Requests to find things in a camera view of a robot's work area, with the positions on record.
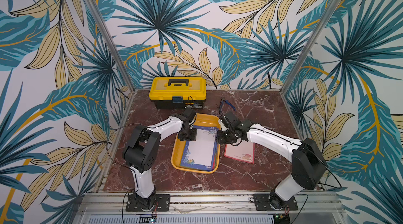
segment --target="wallpaper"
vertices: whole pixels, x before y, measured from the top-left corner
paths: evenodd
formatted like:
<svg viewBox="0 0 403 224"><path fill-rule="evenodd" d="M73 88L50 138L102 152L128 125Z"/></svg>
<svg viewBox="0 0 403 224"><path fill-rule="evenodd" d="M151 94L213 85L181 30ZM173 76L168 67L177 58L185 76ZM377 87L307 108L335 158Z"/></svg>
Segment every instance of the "wallpaper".
<svg viewBox="0 0 403 224"><path fill-rule="evenodd" d="M400 224L403 0L345 3L321 32L287 102L338 176L342 188L335 191L350 222ZM338 187L329 175L326 183Z"/></svg>
<svg viewBox="0 0 403 224"><path fill-rule="evenodd" d="M83 0L1 3L0 223L70 223L128 87Z"/></svg>
<svg viewBox="0 0 403 224"><path fill-rule="evenodd" d="M329 0L99 0L136 88L194 76L208 88L279 88Z"/></svg>

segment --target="card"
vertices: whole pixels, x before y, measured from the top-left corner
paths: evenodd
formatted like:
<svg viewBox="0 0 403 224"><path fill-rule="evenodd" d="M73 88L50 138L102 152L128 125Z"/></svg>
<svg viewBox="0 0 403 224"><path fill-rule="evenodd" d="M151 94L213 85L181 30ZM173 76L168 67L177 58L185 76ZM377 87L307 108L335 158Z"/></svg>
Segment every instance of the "card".
<svg viewBox="0 0 403 224"><path fill-rule="evenodd" d="M187 141L181 160L182 167L197 170L213 170L218 144L218 128L194 126L197 129L196 141Z"/></svg>
<svg viewBox="0 0 403 224"><path fill-rule="evenodd" d="M242 141L238 146L227 144L225 145L224 156L247 163L255 163L255 144L251 141Z"/></svg>

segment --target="marble surface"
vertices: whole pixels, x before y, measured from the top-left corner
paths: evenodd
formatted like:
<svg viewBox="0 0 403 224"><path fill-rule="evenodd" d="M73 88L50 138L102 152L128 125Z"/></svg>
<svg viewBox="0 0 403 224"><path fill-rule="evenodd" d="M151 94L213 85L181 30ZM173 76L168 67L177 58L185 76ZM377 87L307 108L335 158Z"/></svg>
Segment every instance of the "marble surface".
<svg viewBox="0 0 403 224"><path fill-rule="evenodd" d="M150 101L149 90L138 90L131 107L127 124L141 123L152 125L168 118L170 113L182 110L157 110ZM208 90L203 110L198 113L218 115L217 105L225 97L237 109L236 116L260 123L285 136L298 138L291 123L285 105L278 91L223 91ZM223 112L229 110L224 105ZM125 128L118 145L115 161L124 163L122 151L135 125ZM160 143L158 156L152 168L152 176L157 191L268 191L290 174L291 165L279 154L255 144L255 163L246 163L224 157L225 146L221 146L220 162L217 171L212 174L199 174L175 169L171 164L171 155L175 135ZM133 189L134 180L131 171L113 164L105 182L104 191L127 191Z"/></svg>

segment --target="yellow tray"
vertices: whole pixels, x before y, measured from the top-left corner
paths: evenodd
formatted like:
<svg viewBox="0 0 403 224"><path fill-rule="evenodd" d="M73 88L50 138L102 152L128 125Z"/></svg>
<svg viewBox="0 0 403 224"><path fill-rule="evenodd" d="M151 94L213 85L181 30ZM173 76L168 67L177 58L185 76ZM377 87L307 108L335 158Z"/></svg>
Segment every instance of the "yellow tray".
<svg viewBox="0 0 403 224"><path fill-rule="evenodd" d="M196 114L196 121L194 125L197 126L204 126L204 127L218 127L221 129L221 126L219 124L219 118L217 116L211 116L211 115L206 115L206 114ZM219 167L219 157L220 157L220 145L218 145L217 148L217 156L216 156L216 166L214 170L212 171L200 171L200 170L192 170L189 168L183 168L181 167L181 160L182 160L182 155L184 151L184 146L186 145L186 141L180 141L178 139L178 134L175 140L175 145L174 145L174 150L172 152L171 156L171 164L178 170L182 171L191 171L191 172L197 172L197 173L213 173L217 170Z"/></svg>

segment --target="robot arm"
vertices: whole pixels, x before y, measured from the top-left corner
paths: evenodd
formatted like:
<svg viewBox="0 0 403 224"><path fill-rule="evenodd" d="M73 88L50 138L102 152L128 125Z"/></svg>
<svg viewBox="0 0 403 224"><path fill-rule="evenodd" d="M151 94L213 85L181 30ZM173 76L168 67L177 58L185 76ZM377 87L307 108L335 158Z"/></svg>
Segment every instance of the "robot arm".
<svg viewBox="0 0 403 224"><path fill-rule="evenodd" d="M316 143L283 136L249 120L241 122L232 112L220 117L221 131L217 142L232 144L251 141L273 150L292 164L292 172L270 193L270 205L281 210L298 192L313 190L326 171L325 160Z"/></svg>
<svg viewBox="0 0 403 224"><path fill-rule="evenodd" d="M135 200L142 209L149 210L154 206L155 187L151 167L157 157L160 141L174 133L178 133L182 141L195 141L197 131L192 128L195 120L196 112L187 108L182 114L171 115L155 125L138 125L134 128L122 156L133 173Z"/></svg>

